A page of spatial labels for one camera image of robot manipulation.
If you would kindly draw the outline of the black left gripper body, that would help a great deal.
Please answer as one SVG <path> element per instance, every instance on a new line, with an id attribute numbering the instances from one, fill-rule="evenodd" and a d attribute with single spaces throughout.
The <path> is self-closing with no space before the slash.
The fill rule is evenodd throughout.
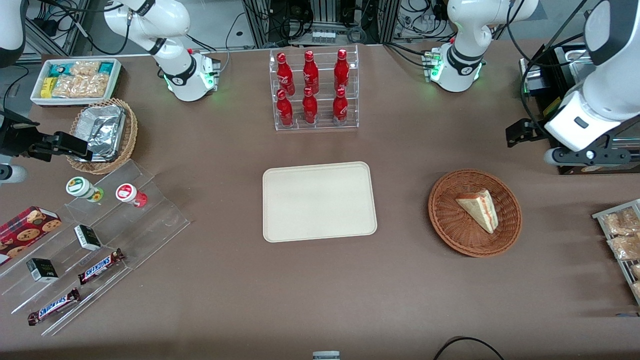
<path id="1" fill-rule="evenodd" d="M 535 124 L 534 131 L 525 132 L 525 140 L 529 142 L 542 141 L 550 137 L 549 133 L 544 130 L 539 121 L 530 119 Z"/>

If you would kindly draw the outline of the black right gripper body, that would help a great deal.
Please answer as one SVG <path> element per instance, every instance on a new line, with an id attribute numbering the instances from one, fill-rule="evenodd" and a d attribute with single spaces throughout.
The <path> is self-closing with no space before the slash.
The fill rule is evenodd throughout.
<path id="1" fill-rule="evenodd" d="M 17 114 L 2 112 L 0 128 L 0 153 L 7 157 L 35 158 L 50 162 L 54 155 L 53 146 L 46 141 L 47 134 L 41 133 L 38 121 Z"/>

